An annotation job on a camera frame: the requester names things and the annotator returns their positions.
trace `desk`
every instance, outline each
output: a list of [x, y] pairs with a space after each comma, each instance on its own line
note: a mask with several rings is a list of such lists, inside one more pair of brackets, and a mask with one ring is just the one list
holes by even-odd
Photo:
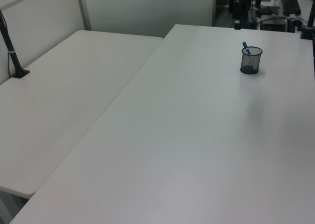
[[[298, 0], [298, 2], [300, 5], [300, 8], [301, 8], [301, 14], [302, 14], [303, 19], [308, 21], [313, 1], [311, 1], [311, 0]], [[261, 5], [263, 5], [263, 6], [279, 6], [280, 9], [279, 9], [278, 14], [283, 16], [283, 14], [282, 14], [283, 7], [282, 7], [281, 0], [262, 1]]]
[[30, 198], [161, 38], [78, 31], [0, 86], [0, 190]]
[[312, 224], [314, 130], [310, 41], [176, 25], [12, 224]]

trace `cable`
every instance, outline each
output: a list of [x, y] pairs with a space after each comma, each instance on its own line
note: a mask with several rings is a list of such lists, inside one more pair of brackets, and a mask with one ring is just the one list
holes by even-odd
[[257, 24], [261, 24], [261, 23], [263, 23], [263, 22], [271, 21], [271, 20], [276, 20], [276, 19], [286, 19], [286, 21], [288, 21], [288, 18], [286, 18], [286, 17], [275, 17], [275, 18], [267, 18], [267, 19], [264, 19], [264, 20], [258, 22]]
[[[254, 4], [254, 0], [252, 0], [252, 6]], [[252, 17], [252, 6], [251, 6], [251, 17]]]
[[8, 74], [9, 77], [11, 78], [11, 74], [10, 74], [10, 54], [8, 53]]

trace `black monitor arm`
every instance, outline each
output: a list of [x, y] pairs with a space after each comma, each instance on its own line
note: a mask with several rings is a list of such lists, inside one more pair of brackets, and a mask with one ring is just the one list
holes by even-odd
[[232, 18], [235, 20], [234, 29], [255, 29], [255, 26], [249, 21], [251, 1], [252, 0], [235, 0], [233, 2]]
[[307, 23], [307, 26], [303, 26], [302, 33], [301, 33], [301, 39], [313, 39], [313, 35], [315, 34], [315, 29], [313, 28], [314, 24], [314, 18], [315, 18], [315, 0], [313, 0], [309, 21]]
[[0, 31], [1, 31], [2, 37], [5, 41], [6, 47], [8, 48], [8, 53], [10, 54], [12, 62], [13, 62], [14, 67], [15, 67], [15, 74], [12, 75], [12, 77], [20, 79], [23, 76], [27, 75], [30, 71], [24, 70], [20, 65], [19, 59], [18, 59], [16, 52], [14, 50], [12, 41], [11, 41], [9, 33], [8, 33], [8, 28], [6, 26], [6, 22], [4, 20], [4, 16], [3, 16], [1, 10], [0, 10]]

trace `floor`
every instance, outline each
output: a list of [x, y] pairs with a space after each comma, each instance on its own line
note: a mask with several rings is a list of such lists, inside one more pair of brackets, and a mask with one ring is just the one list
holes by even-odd
[[228, 12], [228, 7], [216, 8], [215, 27], [231, 28], [232, 20], [232, 13]]

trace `cubicle partition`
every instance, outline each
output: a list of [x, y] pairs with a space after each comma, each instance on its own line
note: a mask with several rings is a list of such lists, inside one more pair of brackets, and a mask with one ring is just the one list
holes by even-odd
[[[0, 8], [23, 68], [75, 31], [84, 30], [79, 0], [0, 0]], [[9, 78], [7, 61], [0, 37], [0, 84]]]

